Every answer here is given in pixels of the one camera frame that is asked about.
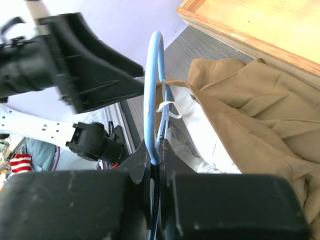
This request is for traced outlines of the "light blue wire hanger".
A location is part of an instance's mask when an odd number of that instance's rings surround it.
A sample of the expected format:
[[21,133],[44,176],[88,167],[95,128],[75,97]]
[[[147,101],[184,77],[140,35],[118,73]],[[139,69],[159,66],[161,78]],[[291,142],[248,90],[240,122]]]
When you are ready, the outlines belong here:
[[160,164],[161,157],[159,147],[155,140],[155,113],[156,113],[156,82],[157,77],[161,81],[166,80],[164,41],[163,35],[155,31],[149,40],[147,58],[144,75],[144,94],[143,94],[143,126],[144,143],[150,157],[151,178],[154,181],[153,202],[151,211],[151,229],[148,238],[156,239],[158,228],[158,215],[160,207]]

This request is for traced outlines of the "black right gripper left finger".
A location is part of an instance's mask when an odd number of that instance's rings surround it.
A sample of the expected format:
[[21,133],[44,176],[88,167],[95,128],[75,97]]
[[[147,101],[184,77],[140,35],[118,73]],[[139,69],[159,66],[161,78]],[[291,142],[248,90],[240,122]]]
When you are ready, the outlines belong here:
[[150,163],[141,143],[119,167],[21,173],[0,195],[3,240],[145,240]]

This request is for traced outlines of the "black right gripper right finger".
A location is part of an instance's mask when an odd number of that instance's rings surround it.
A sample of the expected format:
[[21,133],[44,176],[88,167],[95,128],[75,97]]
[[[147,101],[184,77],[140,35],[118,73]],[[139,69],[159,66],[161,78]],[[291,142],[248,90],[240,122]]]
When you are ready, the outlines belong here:
[[270,174],[197,173],[160,143],[161,215],[168,240],[308,240],[289,182]]

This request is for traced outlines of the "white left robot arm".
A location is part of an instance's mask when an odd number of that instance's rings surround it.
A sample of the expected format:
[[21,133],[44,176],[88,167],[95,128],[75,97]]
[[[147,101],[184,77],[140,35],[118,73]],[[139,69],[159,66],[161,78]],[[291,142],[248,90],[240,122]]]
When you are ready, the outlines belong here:
[[112,122],[67,123],[27,116],[9,97],[57,87],[76,113],[89,113],[141,96],[143,67],[100,41],[81,13],[38,19],[48,33],[0,45],[0,130],[62,147],[89,161],[116,164],[129,156],[124,133]]

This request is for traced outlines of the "tan skirt with white lining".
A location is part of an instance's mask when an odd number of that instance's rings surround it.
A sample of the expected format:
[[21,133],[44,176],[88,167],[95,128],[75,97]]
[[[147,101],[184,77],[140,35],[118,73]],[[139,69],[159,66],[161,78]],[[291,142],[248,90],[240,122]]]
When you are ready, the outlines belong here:
[[320,90],[261,59],[194,59],[187,80],[165,83],[187,113],[204,117],[229,163],[243,174],[274,174],[296,194],[311,238],[320,237]]

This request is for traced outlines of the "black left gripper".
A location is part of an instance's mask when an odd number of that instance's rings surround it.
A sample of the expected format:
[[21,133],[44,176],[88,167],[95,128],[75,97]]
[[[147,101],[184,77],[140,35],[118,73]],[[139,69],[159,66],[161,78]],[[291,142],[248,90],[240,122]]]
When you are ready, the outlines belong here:
[[13,17],[0,27],[0,99],[58,87],[61,100],[78,114],[144,93],[141,65],[99,40],[81,13],[38,18],[46,33],[6,38]]

